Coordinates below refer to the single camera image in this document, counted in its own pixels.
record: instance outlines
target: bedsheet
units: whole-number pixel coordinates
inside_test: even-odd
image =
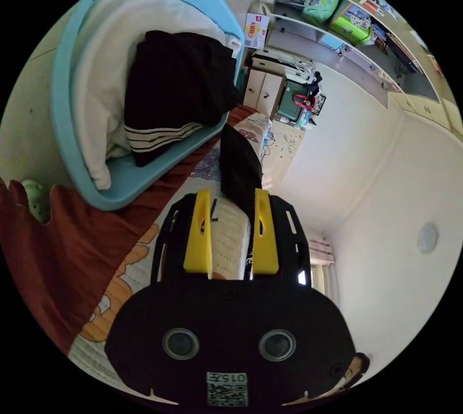
[[[251,115],[235,126],[236,130],[247,138],[259,156],[263,150],[263,141],[269,127],[269,118],[259,113]],[[219,145],[219,143],[215,144],[197,163],[155,222],[124,258],[89,321],[71,345],[68,357],[88,374],[113,388],[154,401],[170,402],[156,397],[155,393],[146,397],[128,388],[112,368],[104,348],[106,337],[120,308],[132,294],[147,287],[150,283],[157,235],[173,203],[199,189],[210,190],[213,279],[239,280],[243,278],[250,223],[244,212],[221,194]]]
[[[228,123],[234,126],[254,112],[237,107]],[[63,353],[69,353],[122,260],[218,139],[209,140],[116,212],[97,210],[76,190],[54,186],[46,225],[27,209],[24,187],[12,181],[7,188],[0,179],[0,244],[6,264],[34,319]]]

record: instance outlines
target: cabinet door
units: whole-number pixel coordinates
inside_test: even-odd
[[[388,92],[388,104],[389,100],[395,101],[402,109],[406,110],[407,112],[415,113],[415,109],[411,105],[409,99],[403,93],[396,93],[396,92]]]
[[[418,115],[426,117],[444,128],[451,130],[449,119],[440,102],[433,101],[428,97],[418,96],[417,94],[409,94],[408,96]]]
[[[452,128],[457,130],[457,132],[460,135],[463,135],[462,116],[460,111],[458,110],[458,107],[453,102],[450,102],[447,99],[444,99],[443,101],[445,108],[447,109],[447,113],[449,114]]]
[[[251,70],[249,72],[245,98],[243,100],[244,106],[252,107],[253,109],[257,108],[257,102],[259,100],[264,80],[265,72],[261,72],[260,70]]]
[[[257,112],[270,117],[275,107],[276,100],[278,99],[278,93],[280,92],[283,80],[284,77],[272,75],[271,73],[265,75],[264,84],[262,85],[257,103]]]

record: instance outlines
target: box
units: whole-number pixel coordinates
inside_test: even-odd
[[[265,45],[265,37],[270,18],[263,14],[248,13],[245,23],[245,47],[262,49]]]

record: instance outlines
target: bed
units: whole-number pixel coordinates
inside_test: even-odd
[[[234,109],[228,123],[262,157],[268,117]],[[40,225],[27,209],[22,186],[0,180],[0,242],[29,310],[73,363],[109,386],[126,387],[105,355],[105,340],[124,302],[149,284],[159,227],[175,201],[208,188],[215,200],[211,224],[213,279],[242,279],[250,228],[246,215],[220,192],[219,142],[208,141],[122,210],[89,206],[73,189],[53,187],[52,219]],[[145,397],[161,400],[155,395]]]
[[[144,167],[136,167],[133,155],[126,149],[127,142],[125,142],[124,135],[121,133],[121,127],[118,126],[117,122],[108,122],[110,117],[108,116],[107,109],[104,107],[100,108],[100,111],[107,116],[104,120],[99,120],[96,123],[99,125],[96,130],[91,127],[87,128],[88,133],[85,135],[86,127],[82,128],[82,124],[86,123],[87,115],[85,113],[74,114],[74,106],[75,102],[79,101],[79,97],[85,95],[87,88],[95,86],[91,81],[92,76],[95,74],[93,66],[96,65],[97,70],[100,69],[101,72],[101,68],[104,69],[104,65],[109,62],[112,66],[110,69],[114,68],[119,78],[119,80],[116,79],[116,84],[119,86],[123,84],[123,81],[120,81],[120,78],[124,78],[123,69],[127,68],[127,63],[121,64],[117,62],[114,64],[114,59],[104,61],[101,56],[96,56],[101,49],[106,53],[111,52],[111,46],[109,46],[109,50],[104,49],[107,44],[104,42],[104,37],[107,34],[113,33],[114,27],[117,30],[120,26],[120,20],[116,20],[119,16],[122,16],[123,19],[124,17],[127,18],[127,12],[125,15],[118,13],[120,7],[114,4],[117,1],[109,0],[108,4],[102,5],[103,9],[99,5],[101,0],[79,1],[76,11],[69,20],[60,44],[57,47],[50,85],[50,116],[61,157],[76,189],[82,197],[90,205],[106,211],[120,209],[133,201],[176,163],[212,136],[216,135],[222,129],[227,119],[227,115],[224,114],[217,125],[203,127],[195,131],[187,139],[175,143],[165,153]],[[145,3],[141,11],[146,16],[146,21],[151,19],[151,22],[153,22],[153,7],[148,9],[149,4],[146,1]],[[183,25],[179,24],[179,20],[177,19],[177,24],[173,32],[191,30],[201,33],[201,28],[195,22],[195,17],[193,17],[196,15],[196,19],[203,25],[203,28],[209,27],[210,30],[206,31],[207,35],[212,34],[213,36],[215,33],[219,38],[223,38],[223,44],[226,44],[225,38],[227,38],[227,41],[233,38],[231,43],[237,48],[236,50],[233,48],[236,56],[234,78],[236,81],[243,55],[244,34],[226,1],[158,0],[158,3],[161,3],[161,6],[159,6],[160,9],[166,10],[163,12],[163,16],[168,14],[169,5],[172,5],[175,11],[178,11],[180,6],[183,6],[183,12],[177,15],[181,15],[182,17],[184,15],[189,16],[188,20],[185,19]],[[95,8],[95,5],[100,7],[101,13],[99,16],[101,17],[92,19],[90,11],[92,8]],[[175,14],[171,13],[170,15],[172,16],[171,21],[176,19]],[[140,13],[135,15],[137,22],[140,20],[139,16]],[[163,29],[162,24],[153,25],[151,23],[144,28],[147,27],[151,30],[155,28]],[[132,24],[130,27],[131,35],[134,35],[134,29],[136,29],[136,24]],[[124,56],[126,60],[130,60],[129,51],[132,41],[134,40],[125,40],[126,52]],[[117,49],[114,49],[115,46],[116,48],[119,47],[119,45],[113,44],[112,52],[118,54]],[[121,60],[121,56],[116,57],[118,61]],[[100,78],[96,86],[96,91],[101,91],[102,82],[105,79],[111,80],[111,78],[110,76]],[[108,90],[106,93],[114,95],[116,102],[121,102],[120,97],[118,97],[118,95],[120,96],[120,90],[117,87],[111,88],[111,91]],[[90,122],[92,123],[94,120],[95,115],[92,115]],[[106,166],[106,146],[101,139],[106,136],[107,122],[108,127],[111,129],[110,139],[113,143],[117,144],[117,149],[114,149],[115,153],[113,157],[118,158],[111,159]],[[79,140],[79,134],[84,137],[83,140]],[[82,148],[83,142],[93,142],[94,146],[91,146],[91,148]]]

